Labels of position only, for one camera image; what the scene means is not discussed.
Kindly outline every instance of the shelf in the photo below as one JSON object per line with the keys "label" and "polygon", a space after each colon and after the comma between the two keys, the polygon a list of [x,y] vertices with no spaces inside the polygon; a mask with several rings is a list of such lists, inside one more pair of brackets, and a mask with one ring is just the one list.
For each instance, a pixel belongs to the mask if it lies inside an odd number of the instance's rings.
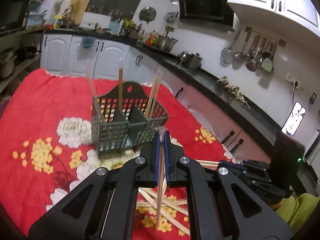
{"label": "shelf", "polygon": [[39,32],[43,30],[44,30],[44,26],[35,26],[35,27],[24,29],[24,30],[19,29],[15,31],[8,31],[8,32],[0,33],[0,39],[3,37],[8,37],[10,35],[19,36],[27,33]]}
{"label": "shelf", "polygon": [[26,69],[28,66],[30,66],[33,62],[38,60],[40,58],[41,54],[35,55],[33,58],[26,59],[22,61],[20,64],[15,66],[14,73],[12,76],[8,77],[7,79],[4,79],[0,81],[0,93],[7,87],[7,85],[24,69]]}

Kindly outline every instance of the microwave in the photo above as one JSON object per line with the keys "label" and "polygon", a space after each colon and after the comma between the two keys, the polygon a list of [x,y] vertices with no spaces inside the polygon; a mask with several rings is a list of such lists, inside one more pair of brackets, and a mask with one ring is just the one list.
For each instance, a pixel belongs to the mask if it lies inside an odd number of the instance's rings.
{"label": "microwave", "polygon": [[0,4],[0,33],[22,28],[29,3],[30,0],[6,0]]}

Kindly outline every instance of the red blanket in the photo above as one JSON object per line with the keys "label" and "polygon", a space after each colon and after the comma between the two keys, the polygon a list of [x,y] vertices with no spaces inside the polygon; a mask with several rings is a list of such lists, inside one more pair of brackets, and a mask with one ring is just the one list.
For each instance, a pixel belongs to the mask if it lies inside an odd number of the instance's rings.
{"label": "red blanket", "polygon": [[[94,80],[98,95],[117,81]],[[144,87],[149,94],[151,88]],[[172,141],[194,159],[226,159],[222,145],[160,86]],[[92,95],[86,78],[58,77],[33,71],[19,86],[0,119],[0,201],[19,229],[29,227],[97,167],[121,167],[138,153],[127,151],[98,160],[90,145]],[[167,189],[169,199],[185,198],[183,189]],[[167,210],[188,228],[188,218]],[[167,221],[155,230],[154,211],[137,209],[134,239],[188,238]]]}

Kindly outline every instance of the smartphone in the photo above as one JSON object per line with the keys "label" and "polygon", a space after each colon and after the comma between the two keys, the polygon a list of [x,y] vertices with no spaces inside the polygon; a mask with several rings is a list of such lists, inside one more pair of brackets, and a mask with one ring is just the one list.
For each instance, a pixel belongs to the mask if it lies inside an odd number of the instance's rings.
{"label": "smartphone", "polygon": [[305,114],[306,109],[299,102],[296,102],[291,111],[291,114],[282,127],[282,132],[292,137],[298,129]]}

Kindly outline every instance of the utensil rack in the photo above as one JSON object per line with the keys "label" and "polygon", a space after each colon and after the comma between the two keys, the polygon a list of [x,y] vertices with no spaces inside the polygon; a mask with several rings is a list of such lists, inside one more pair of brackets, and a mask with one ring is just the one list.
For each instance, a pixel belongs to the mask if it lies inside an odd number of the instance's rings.
{"label": "utensil rack", "polygon": [[148,97],[136,82],[123,83],[123,105],[118,106],[118,86],[93,99],[92,140],[98,157],[149,144],[153,128],[163,126],[168,113],[156,101],[149,118],[145,117]]}
{"label": "utensil rack", "polygon": [[265,34],[263,34],[263,33],[259,33],[259,32],[257,32],[257,31],[254,31],[254,30],[252,29],[252,27],[246,26],[245,31],[246,31],[246,32],[251,31],[252,33],[260,34],[261,36],[264,36],[264,37],[270,39],[271,41],[277,42],[277,44],[278,44],[280,47],[282,47],[282,48],[285,48],[285,46],[286,46],[286,41],[284,41],[284,40],[282,40],[282,39],[277,40],[277,39],[271,38],[271,37],[269,37],[269,36],[267,36],[267,35],[265,35]]}

